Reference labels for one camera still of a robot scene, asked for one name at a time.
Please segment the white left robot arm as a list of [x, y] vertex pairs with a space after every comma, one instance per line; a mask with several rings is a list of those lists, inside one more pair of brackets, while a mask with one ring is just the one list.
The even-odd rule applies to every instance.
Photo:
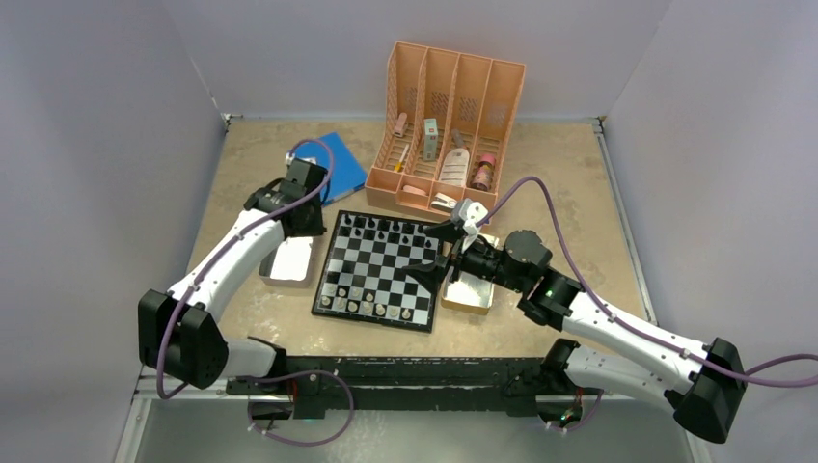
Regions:
[[141, 363], [198, 389], [221, 378], [250, 376], [263, 394], [281, 391], [285, 351], [273, 343], [228, 340], [218, 321], [261, 262], [291, 237], [320, 236], [327, 169], [290, 162], [286, 176], [252, 193], [218, 245], [182, 280], [150, 289], [138, 303]]

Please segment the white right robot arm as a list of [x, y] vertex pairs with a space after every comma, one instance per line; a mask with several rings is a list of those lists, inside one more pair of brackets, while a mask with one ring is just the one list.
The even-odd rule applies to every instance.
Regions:
[[688, 339], [609, 305], [554, 269], [551, 251], [534, 231], [513, 231], [501, 247], [468, 235], [452, 221], [424, 232], [451, 248], [429, 263], [403, 267], [422, 287], [436, 290], [446, 278], [475, 276], [519, 293], [518, 308], [535, 324], [613, 352], [606, 360], [586, 346], [559, 340], [541, 368], [549, 390], [607, 389], [657, 405], [705, 441], [726, 442], [748, 387], [733, 343]]

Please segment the silver tin with white pieces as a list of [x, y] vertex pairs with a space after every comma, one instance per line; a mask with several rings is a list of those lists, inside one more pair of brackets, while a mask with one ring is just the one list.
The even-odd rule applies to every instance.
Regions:
[[312, 279], [313, 237], [292, 237], [259, 264], [258, 275], [268, 286], [307, 287]]

